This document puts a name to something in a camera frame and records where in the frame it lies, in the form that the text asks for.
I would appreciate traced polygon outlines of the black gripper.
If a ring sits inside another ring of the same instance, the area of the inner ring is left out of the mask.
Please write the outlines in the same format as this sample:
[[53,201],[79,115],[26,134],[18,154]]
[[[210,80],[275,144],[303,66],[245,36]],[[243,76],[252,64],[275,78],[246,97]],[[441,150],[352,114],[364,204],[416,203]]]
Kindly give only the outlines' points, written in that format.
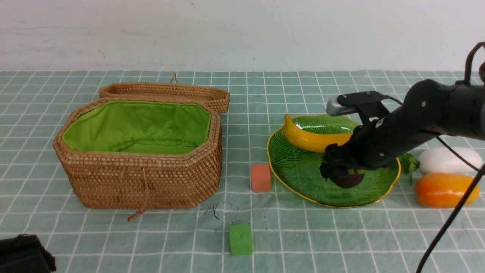
[[320,173],[325,180],[339,181],[343,169],[375,170],[398,166],[394,140],[402,130],[401,121],[373,121],[356,128],[342,146],[325,148]]

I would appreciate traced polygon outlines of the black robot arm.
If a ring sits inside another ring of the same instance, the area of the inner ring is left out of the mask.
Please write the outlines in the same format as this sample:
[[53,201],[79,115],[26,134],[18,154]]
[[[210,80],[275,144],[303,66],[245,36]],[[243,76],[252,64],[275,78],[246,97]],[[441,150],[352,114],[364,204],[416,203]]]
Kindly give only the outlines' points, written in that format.
[[362,125],[350,140],[325,148],[320,173],[342,188],[360,183],[357,171],[372,171],[440,135],[484,140],[484,86],[463,80],[444,85],[425,79],[412,85],[402,104],[389,111],[377,91],[343,94],[332,99],[327,114],[359,114]]

